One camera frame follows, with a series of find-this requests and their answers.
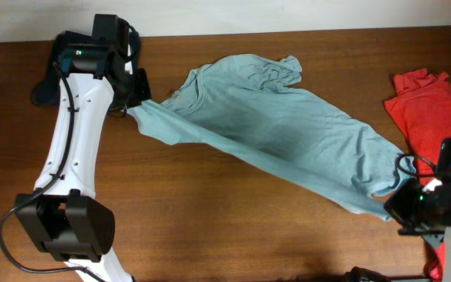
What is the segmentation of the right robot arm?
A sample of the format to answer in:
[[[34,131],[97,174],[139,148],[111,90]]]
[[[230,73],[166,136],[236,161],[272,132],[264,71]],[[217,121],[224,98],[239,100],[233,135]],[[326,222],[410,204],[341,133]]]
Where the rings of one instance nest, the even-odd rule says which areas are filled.
[[[442,281],[451,281],[451,137],[442,141],[438,163],[428,162],[431,174],[412,178],[384,203],[402,228],[401,236],[420,236],[434,249],[442,265]]]

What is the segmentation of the light blue t-shirt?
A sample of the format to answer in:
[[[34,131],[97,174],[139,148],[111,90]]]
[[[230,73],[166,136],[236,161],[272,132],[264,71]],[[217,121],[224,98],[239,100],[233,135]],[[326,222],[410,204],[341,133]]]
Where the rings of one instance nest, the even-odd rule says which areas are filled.
[[[227,56],[191,70],[161,103],[129,110],[139,131],[168,145],[205,143],[355,214],[389,220],[380,199],[410,178],[403,152],[367,123],[301,89],[294,56]]]

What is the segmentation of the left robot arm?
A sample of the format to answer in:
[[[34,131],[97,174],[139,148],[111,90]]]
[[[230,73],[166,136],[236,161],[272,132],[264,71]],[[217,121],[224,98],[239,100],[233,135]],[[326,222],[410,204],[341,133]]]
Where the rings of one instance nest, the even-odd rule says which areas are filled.
[[[132,279],[113,248],[114,214],[96,200],[95,169],[106,116],[125,116],[151,97],[140,47],[126,20],[98,14],[90,36],[59,49],[52,62],[59,112],[49,154],[33,192],[18,194],[10,211],[60,272],[84,281]]]

